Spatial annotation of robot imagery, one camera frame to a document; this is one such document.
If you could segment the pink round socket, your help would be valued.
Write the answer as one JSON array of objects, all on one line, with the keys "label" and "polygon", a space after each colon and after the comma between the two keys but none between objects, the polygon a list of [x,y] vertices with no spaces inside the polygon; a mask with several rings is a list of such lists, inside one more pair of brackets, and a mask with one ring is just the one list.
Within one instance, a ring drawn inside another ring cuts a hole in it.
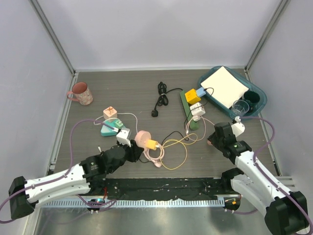
[{"label": "pink round socket", "polygon": [[146,149],[146,142],[150,139],[151,134],[148,131],[141,130],[136,134],[134,141],[138,147]]}]

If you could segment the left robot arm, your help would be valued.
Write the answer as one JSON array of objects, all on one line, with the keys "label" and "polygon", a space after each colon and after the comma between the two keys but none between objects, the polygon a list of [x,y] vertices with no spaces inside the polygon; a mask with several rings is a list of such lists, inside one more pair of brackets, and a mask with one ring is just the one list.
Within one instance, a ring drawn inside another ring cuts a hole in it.
[{"label": "left robot arm", "polygon": [[117,145],[93,155],[70,169],[42,178],[27,180],[23,176],[13,180],[9,188],[12,220],[26,217],[48,202],[77,194],[100,195],[104,180],[125,162],[137,162],[144,148],[136,141]]}]

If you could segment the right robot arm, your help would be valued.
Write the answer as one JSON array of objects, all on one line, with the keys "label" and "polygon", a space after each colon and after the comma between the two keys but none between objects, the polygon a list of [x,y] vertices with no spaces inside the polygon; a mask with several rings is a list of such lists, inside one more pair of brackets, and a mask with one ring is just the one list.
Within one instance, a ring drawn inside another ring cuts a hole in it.
[{"label": "right robot arm", "polygon": [[222,190],[246,198],[262,214],[273,235],[312,229],[304,194],[291,191],[268,171],[245,141],[236,139],[244,131],[243,124],[221,122],[214,129],[208,141],[235,165],[222,173]]}]

